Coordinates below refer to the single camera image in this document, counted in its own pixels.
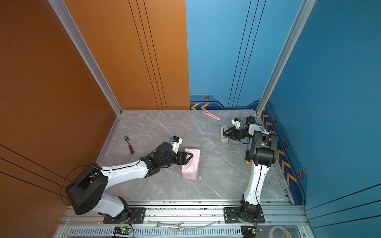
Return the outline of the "pink wrapping paper sheet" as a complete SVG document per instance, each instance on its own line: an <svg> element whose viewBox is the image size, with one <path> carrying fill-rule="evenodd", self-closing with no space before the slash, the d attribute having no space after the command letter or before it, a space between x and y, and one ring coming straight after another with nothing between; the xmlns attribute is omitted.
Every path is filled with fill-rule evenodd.
<svg viewBox="0 0 381 238"><path fill-rule="evenodd" d="M187 162L186 165L182 165L182 176L185 179L196 181L199 172L200 163L200 150L199 149L185 149L186 153L190 153L193 157Z"/></svg>

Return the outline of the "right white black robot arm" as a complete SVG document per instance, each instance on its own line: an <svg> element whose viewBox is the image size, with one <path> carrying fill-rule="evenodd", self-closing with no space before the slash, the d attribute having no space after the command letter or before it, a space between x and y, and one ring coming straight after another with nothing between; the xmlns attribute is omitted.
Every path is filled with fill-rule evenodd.
<svg viewBox="0 0 381 238"><path fill-rule="evenodd" d="M233 126L223 130L222 136L236 141L248 139L250 148L246 151L245 162L252 168L248 186L239 202L235 218L228 218L227 221L264 223L261 195L267 173L277 161L278 136L266 131L259 124Z"/></svg>

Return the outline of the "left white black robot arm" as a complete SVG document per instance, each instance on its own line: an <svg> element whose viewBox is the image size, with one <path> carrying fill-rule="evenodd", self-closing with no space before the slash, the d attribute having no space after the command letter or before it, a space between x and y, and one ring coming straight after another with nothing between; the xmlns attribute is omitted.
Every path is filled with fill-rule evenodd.
<svg viewBox="0 0 381 238"><path fill-rule="evenodd" d="M164 142L148 155L133 163L100 167L94 163L86 166L72 180L65 192L76 215L97 212L104 222L131 223L133 211L127 201L114 197L106 190L116 184L150 177L172 165L186 165L193 154L179 151L180 142Z"/></svg>

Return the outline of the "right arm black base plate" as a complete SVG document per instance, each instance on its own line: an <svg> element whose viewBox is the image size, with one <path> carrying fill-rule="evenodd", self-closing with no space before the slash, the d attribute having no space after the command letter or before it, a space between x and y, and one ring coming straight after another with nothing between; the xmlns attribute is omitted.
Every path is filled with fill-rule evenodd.
<svg viewBox="0 0 381 238"><path fill-rule="evenodd" d="M226 224L246 223L246 224L264 224L265 216L261 207L254 207L253 211L242 210L238 207L225 207L223 209L224 221Z"/></svg>

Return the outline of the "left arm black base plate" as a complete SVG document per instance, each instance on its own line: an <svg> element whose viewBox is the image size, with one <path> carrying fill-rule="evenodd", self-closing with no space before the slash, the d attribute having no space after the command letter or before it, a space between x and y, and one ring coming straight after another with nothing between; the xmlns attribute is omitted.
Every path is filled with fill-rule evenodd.
<svg viewBox="0 0 381 238"><path fill-rule="evenodd" d="M146 208L133 207L129 210L125 209L116 217L105 215L104 224L143 224L146 214Z"/></svg>

